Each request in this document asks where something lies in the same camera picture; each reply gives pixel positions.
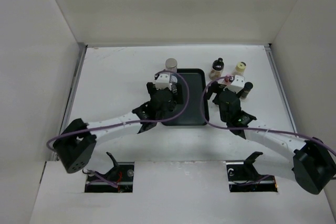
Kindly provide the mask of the tall jar white beads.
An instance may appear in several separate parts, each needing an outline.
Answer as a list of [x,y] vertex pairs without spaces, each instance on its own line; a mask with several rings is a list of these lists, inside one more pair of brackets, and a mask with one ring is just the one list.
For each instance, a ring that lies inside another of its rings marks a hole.
[[174,58],[167,59],[165,62],[165,69],[172,72],[177,72],[177,60]]

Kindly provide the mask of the black top grinder bottle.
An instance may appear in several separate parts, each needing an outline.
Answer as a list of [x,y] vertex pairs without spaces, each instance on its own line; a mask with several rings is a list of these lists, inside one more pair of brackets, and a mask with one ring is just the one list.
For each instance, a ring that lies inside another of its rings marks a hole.
[[176,103],[174,101],[171,101],[167,106],[167,110],[169,112],[173,112],[175,110],[175,107],[176,107]]

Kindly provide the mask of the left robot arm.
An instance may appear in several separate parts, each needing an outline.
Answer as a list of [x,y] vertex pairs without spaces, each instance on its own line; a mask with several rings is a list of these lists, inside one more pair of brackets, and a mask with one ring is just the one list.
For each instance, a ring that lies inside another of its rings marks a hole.
[[53,150],[68,174],[85,168],[99,173],[106,181],[113,181],[118,175],[118,168],[111,163],[103,164],[95,153],[95,147],[115,138],[149,131],[158,123],[168,121],[167,114],[173,112],[177,105],[187,105],[188,100],[183,98],[183,88],[179,83],[158,89],[155,83],[148,82],[146,88],[149,101],[131,112],[99,122],[75,119],[53,140]]

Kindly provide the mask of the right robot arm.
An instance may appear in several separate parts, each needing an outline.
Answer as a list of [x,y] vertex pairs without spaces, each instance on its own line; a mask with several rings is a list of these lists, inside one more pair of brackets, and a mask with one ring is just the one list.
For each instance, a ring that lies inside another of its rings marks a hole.
[[241,109],[240,93],[231,91],[217,81],[211,81],[201,98],[210,99],[219,108],[222,127],[245,140],[256,142],[278,153],[287,161],[271,162],[262,153],[254,152],[244,163],[244,175],[251,180],[273,175],[295,181],[305,191],[317,195],[335,176],[335,151],[320,139],[275,130]]

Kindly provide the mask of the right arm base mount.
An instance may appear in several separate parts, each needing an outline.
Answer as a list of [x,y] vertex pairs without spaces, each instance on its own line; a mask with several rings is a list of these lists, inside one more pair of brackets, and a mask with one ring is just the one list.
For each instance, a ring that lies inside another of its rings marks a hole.
[[261,175],[254,167],[254,162],[262,152],[253,152],[245,160],[226,163],[228,186],[231,193],[277,193],[274,176]]

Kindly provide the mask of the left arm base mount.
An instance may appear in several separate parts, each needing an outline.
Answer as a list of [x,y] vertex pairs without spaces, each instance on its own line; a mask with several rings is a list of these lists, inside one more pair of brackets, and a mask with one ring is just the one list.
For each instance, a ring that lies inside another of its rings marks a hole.
[[106,152],[112,162],[106,174],[82,170],[87,175],[85,193],[132,193],[134,180],[134,163],[117,162],[114,156]]

